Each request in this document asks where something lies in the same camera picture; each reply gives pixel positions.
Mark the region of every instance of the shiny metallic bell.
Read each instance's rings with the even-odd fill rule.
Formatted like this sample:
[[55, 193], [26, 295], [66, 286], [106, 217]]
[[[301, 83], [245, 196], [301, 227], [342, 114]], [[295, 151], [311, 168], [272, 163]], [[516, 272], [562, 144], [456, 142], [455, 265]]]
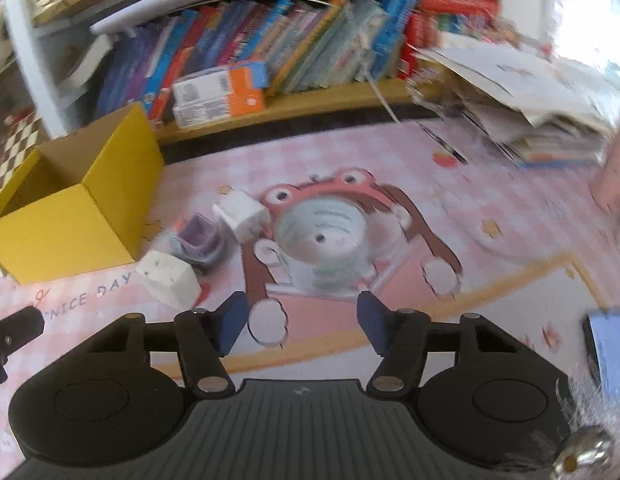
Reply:
[[551, 480], [567, 480], [582, 469], [603, 470], [610, 465], [614, 440], [602, 426], [578, 428], [565, 441], [554, 464]]

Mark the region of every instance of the yellow box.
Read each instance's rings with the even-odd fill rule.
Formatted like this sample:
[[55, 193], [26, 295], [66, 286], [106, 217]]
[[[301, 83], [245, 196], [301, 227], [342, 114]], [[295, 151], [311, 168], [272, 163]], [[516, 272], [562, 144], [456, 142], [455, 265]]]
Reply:
[[20, 283], [135, 261], [163, 157], [140, 104], [37, 147], [0, 193], [0, 263]]

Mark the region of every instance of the pink bottle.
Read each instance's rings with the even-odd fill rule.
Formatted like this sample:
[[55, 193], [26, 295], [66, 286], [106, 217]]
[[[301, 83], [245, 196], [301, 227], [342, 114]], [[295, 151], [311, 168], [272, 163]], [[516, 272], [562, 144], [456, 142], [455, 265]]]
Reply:
[[620, 216], [620, 127], [605, 166], [590, 182], [590, 192], [599, 207]]

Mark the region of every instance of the black circular cover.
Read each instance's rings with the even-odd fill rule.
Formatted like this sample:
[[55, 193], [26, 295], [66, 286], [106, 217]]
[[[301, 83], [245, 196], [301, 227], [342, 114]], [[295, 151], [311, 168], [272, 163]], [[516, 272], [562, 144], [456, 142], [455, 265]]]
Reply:
[[123, 352], [86, 353], [46, 368], [14, 394], [8, 420], [22, 451], [67, 465], [142, 455], [177, 428], [181, 389]]
[[533, 432], [569, 434], [556, 394], [559, 373], [531, 352], [485, 353], [430, 378], [416, 409], [442, 447], [477, 465], [497, 465], [521, 452]]

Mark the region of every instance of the screw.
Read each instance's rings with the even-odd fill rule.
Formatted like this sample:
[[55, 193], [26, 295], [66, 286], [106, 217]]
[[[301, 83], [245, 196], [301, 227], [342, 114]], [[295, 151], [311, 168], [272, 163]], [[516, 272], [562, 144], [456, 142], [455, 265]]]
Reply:
[[398, 377], [381, 375], [372, 381], [372, 386], [380, 392], [398, 392], [399, 390], [402, 390], [405, 385]]
[[197, 388], [207, 394], [216, 394], [224, 391], [229, 386], [227, 379], [223, 377], [204, 377], [197, 383]]

